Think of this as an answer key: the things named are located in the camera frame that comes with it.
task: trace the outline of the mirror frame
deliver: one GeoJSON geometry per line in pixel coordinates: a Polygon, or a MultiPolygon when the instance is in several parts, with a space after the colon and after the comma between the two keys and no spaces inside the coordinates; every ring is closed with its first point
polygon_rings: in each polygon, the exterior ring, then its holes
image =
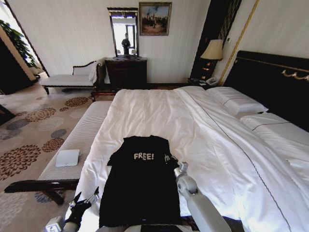
{"type": "Polygon", "coordinates": [[[115,54],[116,57],[139,57],[139,9],[136,7],[107,7],[108,14],[110,16],[110,22],[111,22],[111,28],[112,28],[112,40],[114,42],[114,49],[115,49],[115,54]],[[116,48],[116,40],[115,40],[115,33],[114,33],[114,26],[112,23],[112,14],[111,12],[134,12],[135,13],[135,23],[136,23],[136,55],[119,55],[117,53],[117,48],[116,48]]]}

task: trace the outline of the wall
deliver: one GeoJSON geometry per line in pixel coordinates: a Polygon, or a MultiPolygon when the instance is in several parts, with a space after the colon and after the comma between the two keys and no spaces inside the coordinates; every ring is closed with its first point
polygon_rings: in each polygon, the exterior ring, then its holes
{"type": "MultiPolygon", "coordinates": [[[[231,43],[225,44],[224,59],[218,62],[214,71],[217,78],[222,75],[254,2],[255,0],[242,0],[228,36],[231,43]]],[[[308,0],[260,0],[237,51],[309,58],[308,12],[308,0]]],[[[224,80],[233,66],[237,51],[228,66],[224,80]]]]}
{"type": "MultiPolygon", "coordinates": [[[[107,7],[138,7],[139,0],[9,0],[50,75],[71,74],[73,65],[114,57],[107,7]]],[[[172,0],[168,36],[139,36],[148,58],[148,82],[186,82],[210,0],[172,0]]]]}
{"type": "Polygon", "coordinates": [[[10,38],[7,36],[3,28],[0,26],[0,38],[4,42],[4,44],[8,47],[20,67],[24,70],[27,77],[30,79],[30,81],[35,80],[34,75],[32,74],[30,68],[25,63],[24,59],[21,57],[21,55],[18,53],[17,49],[15,48],[14,44],[11,42],[10,38]]]}

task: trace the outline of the upholstered bench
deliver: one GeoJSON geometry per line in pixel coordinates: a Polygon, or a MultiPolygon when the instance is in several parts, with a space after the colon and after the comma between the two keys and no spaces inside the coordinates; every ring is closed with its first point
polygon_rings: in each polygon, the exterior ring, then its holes
{"type": "Polygon", "coordinates": [[[17,181],[10,184],[4,191],[6,193],[41,191],[57,204],[63,204],[64,199],[56,191],[76,189],[90,147],[111,103],[111,101],[96,101],[89,106],[38,180],[17,181]],[[67,149],[80,149],[78,164],[71,167],[56,167],[59,151],[67,149]]]}
{"type": "Polygon", "coordinates": [[[97,88],[106,75],[105,59],[92,61],[83,66],[73,66],[72,75],[54,75],[41,80],[40,84],[49,94],[49,87],[54,88],[97,88]]]}

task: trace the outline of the floral pattern rug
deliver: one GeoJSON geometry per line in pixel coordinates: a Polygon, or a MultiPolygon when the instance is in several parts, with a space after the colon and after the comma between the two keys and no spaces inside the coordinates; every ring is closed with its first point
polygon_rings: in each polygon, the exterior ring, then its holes
{"type": "Polygon", "coordinates": [[[60,192],[65,202],[59,206],[41,192],[4,193],[4,189],[15,181],[38,179],[92,103],[90,92],[50,88],[47,95],[36,83],[0,95],[0,104],[16,115],[0,126],[0,232],[40,232],[51,218],[65,214],[74,191],[60,192]]]}

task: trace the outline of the framed painting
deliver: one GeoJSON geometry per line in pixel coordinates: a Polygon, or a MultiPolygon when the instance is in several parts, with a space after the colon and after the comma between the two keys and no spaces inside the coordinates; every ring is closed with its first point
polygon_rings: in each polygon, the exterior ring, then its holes
{"type": "Polygon", "coordinates": [[[140,2],[140,35],[169,35],[171,2],[140,2]]]}

